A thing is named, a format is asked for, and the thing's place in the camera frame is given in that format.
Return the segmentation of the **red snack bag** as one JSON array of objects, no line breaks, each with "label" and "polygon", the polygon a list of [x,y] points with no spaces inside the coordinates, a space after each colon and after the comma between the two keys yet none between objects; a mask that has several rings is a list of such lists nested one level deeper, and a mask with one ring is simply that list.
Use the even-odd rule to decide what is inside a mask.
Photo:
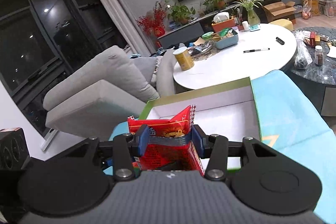
[{"label": "red snack bag", "polygon": [[195,106],[189,105],[171,119],[127,119],[129,132],[135,134],[141,126],[149,129],[149,143],[140,156],[135,156],[134,166],[140,170],[205,170],[191,139]]}]

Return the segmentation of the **green cardboard box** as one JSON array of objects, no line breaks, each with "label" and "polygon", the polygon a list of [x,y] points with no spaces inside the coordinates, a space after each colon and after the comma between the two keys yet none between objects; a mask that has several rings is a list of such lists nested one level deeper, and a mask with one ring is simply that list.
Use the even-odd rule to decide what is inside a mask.
[{"label": "green cardboard box", "polygon": [[189,105],[196,106],[194,123],[207,135],[223,135],[230,141],[242,141],[246,136],[261,139],[249,78],[150,101],[139,119],[172,118]]}]

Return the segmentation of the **grey sofa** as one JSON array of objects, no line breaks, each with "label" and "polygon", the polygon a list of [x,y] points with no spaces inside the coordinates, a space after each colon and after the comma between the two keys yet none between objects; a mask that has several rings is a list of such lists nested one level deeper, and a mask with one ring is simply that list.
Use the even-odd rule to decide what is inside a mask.
[{"label": "grey sofa", "polygon": [[147,102],[176,93],[173,52],[130,59],[118,46],[108,48],[45,95],[46,126],[108,140],[116,125],[139,117]]}]

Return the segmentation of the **blue table mat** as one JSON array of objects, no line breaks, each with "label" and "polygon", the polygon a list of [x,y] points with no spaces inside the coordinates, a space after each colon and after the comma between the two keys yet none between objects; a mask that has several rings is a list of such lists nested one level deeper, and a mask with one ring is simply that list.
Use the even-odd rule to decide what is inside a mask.
[{"label": "blue table mat", "polygon": [[321,180],[315,210],[278,217],[256,212],[225,185],[208,182],[195,172],[147,172],[158,198],[121,199],[109,223],[335,223],[335,134],[313,104],[282,71],[250,80],[261,141],[312,170]]}]

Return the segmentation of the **yellow can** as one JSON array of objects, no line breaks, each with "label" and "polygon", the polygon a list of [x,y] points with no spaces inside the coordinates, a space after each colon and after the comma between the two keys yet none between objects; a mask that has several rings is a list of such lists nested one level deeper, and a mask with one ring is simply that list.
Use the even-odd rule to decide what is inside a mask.
[{"label": "yellow can", "polygon": [[194,61],[187,47],[180,47],[173,52],[174,57],[179,63],[182,71],[187,71],[194,66]]}]

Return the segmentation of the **light blue container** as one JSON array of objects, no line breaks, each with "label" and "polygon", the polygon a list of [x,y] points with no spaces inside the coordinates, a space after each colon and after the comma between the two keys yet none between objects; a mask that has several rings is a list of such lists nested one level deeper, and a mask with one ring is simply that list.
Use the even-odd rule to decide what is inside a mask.
[{"label": "light blue container", "polygon": [[213,35],[213,41],[217,49],[223,50],[235,46],[239,41],[239,37],[233,28],[225,28]]}]

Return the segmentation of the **white round table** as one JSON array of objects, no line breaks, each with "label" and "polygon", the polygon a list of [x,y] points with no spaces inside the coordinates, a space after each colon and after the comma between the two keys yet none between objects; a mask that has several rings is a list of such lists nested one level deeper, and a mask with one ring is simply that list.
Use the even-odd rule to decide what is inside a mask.
[{"label": "white round table", "polygon": [[[295,56],[297,42],[294,34],[282,26],[261,24],[260,30],[240,31],[235,46],[221,50],[182,71],[175,64],[173,77],[187,89],[201,89],[249,77],[254,80],[274,70],[285,69]],[[282,39],[281,45],[276,37]],[[246,50],[270,48],[269,51],[243,53]]]}]

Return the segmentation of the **orange tissue box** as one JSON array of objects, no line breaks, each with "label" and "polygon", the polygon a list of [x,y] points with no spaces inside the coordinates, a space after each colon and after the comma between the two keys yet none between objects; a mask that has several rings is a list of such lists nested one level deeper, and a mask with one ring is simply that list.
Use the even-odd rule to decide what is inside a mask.
[{"label": "orange tissue box", "polygon": [[213,23],[211,25],[214,32],[219,32],[225,28],[234,27],[235,20],[228,12],[220,12],[214,16]]}]

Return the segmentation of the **black marker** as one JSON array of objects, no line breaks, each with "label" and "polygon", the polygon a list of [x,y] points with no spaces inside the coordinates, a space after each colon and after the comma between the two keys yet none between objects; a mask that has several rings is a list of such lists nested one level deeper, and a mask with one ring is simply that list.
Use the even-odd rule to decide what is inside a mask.
[{"label": "black marker", "polygon": [[278,38],[278,37],[276,37],[276,41],[277,41],[278,43],[280,43],[281,45],[284,45],[284,44],[285,44],[285,42],[284,42],[282,39]]}]

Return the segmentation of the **dark marble round table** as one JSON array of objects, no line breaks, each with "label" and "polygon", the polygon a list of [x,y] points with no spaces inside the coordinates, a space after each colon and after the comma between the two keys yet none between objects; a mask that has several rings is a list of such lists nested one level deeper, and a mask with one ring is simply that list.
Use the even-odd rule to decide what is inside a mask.
[{"label": "dark marble round table", "polygon": [[303,94],[326,117],[335,116],[335,29],[326,27],[304,27],[293,31],[296,38],[303,38],[304,32],[315,32],[316,39],[323,49],[323,64],[315,63],[315,47],[306,46],[312,63],[292,64],[285,72],[300,88]]}]

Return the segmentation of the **red flower decoration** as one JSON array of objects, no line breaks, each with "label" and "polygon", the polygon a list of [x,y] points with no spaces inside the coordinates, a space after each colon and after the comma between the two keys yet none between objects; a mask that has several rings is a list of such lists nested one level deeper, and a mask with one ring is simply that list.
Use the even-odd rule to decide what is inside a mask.
[{"label": "red flower decoration", "polygon": [[164,21],[167,16],[166,9],[161,2],[156,2],[153,9],[140,16],[136,23],[148,36],[154,35],[156,38],[165,34]]}]

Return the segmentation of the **glass vase with plant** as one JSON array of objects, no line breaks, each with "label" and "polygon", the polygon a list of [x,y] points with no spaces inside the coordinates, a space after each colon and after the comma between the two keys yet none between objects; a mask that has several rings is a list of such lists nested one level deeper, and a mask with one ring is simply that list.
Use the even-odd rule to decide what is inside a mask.
[{"label": "glass vase with plant", "polygon": [[247,22],[250,27],[258,26],[260,24],[260,18],[254,11],[254,8],[261,7],[263,0],[238,0],[237,5],[243,7],[247,12]]}]

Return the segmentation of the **small spice jar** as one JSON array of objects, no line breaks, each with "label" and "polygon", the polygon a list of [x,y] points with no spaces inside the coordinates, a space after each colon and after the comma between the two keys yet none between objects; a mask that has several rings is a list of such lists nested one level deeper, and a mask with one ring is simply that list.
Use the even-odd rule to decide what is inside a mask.
[{"label": "small spice jar", "polygon": [[322,66],[323,65],[323,47],[322,46],[319,46],[319,45],[315,46],[315,58],[314,58],[314,62],[318,66]]}]

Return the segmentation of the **grey curtain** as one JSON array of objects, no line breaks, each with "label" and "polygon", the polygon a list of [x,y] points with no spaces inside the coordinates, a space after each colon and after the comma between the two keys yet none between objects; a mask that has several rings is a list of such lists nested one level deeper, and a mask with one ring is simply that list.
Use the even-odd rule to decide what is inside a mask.
[{"label": "grey curtain", "polygon": [[100,0],[132,51],[150,56],[155,51],[153,43],[137,26],[135,17],[123,0]]}]

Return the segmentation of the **open cardboard box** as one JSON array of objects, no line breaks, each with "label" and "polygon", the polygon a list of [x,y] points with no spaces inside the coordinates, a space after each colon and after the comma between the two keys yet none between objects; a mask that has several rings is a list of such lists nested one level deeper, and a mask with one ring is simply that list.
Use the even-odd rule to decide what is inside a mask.
[{"label": "open cardboard box", "polygon": [[289,1],[288,3],[276,2],[265,5],[262,9],[265,11],[268,23],[278,19],[295,20],[296,9],[294,5],[295,2],[293,1]]}]

